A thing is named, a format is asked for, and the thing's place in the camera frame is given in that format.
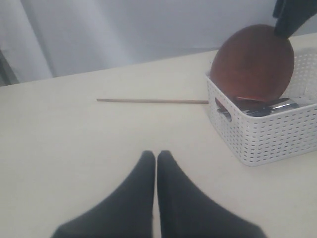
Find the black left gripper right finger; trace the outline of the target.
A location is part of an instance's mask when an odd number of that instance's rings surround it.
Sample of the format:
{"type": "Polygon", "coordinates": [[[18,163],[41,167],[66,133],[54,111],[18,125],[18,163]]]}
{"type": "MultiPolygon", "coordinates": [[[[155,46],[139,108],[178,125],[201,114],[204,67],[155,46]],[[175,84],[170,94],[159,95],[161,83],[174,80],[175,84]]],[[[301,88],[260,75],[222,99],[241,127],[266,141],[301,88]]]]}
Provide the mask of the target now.
{"type": "Polygon", "coordinates": [[[157,160],[157,192],[163,238],[264,238],[256,224],[205,195],[182,171],[170,151],[157,160]]]}

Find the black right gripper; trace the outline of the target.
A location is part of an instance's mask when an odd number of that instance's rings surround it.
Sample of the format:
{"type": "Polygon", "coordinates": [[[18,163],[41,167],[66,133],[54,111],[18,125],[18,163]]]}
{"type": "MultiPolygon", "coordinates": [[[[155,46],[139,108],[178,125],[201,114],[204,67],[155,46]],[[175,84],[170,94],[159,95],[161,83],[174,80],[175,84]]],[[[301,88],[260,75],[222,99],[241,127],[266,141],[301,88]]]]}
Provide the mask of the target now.
{"type": "Polygon", "coordinates": [[[291,37],[316,13],[316,0],[277,0],[272,14],[278,19],[274,35],[285,39],[291,37]]]}

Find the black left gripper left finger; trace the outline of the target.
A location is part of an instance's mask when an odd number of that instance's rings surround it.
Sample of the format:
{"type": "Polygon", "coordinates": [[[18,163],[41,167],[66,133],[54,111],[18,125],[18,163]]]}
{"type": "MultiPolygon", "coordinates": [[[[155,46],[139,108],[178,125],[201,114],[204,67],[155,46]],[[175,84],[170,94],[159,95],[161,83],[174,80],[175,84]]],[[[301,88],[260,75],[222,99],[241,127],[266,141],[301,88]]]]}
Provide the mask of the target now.
{"type": "Polygon", "coordinates": [[[144,151],[122,184],[98,205],[60,225],[54,238],[151,238],[156,159],[144,151]]]}

